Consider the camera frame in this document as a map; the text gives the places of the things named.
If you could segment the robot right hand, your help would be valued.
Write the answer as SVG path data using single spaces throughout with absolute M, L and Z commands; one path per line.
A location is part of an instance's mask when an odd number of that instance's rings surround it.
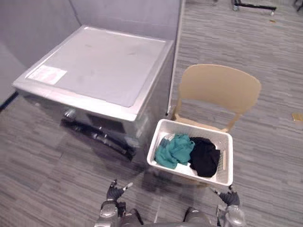
M 227 206 L 240 206 L 240 198 L 238 196 L 238 193 L 234 190 L 232 184 L 228 187 L 228 192 L 220 192 L 213 187 L 211 187 L 210 189 L 212 190 L 212 192 L 218 195 Z

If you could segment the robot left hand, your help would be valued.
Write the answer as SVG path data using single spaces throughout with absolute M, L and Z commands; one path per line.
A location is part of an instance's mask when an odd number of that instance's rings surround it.
M 133 182 L 128 183 L 122 188 L 117 187 L 117 179 L 113 180 L 107 191 L 106 200 L 107 201 L 117 201 L 126 190 L 133 186 Z

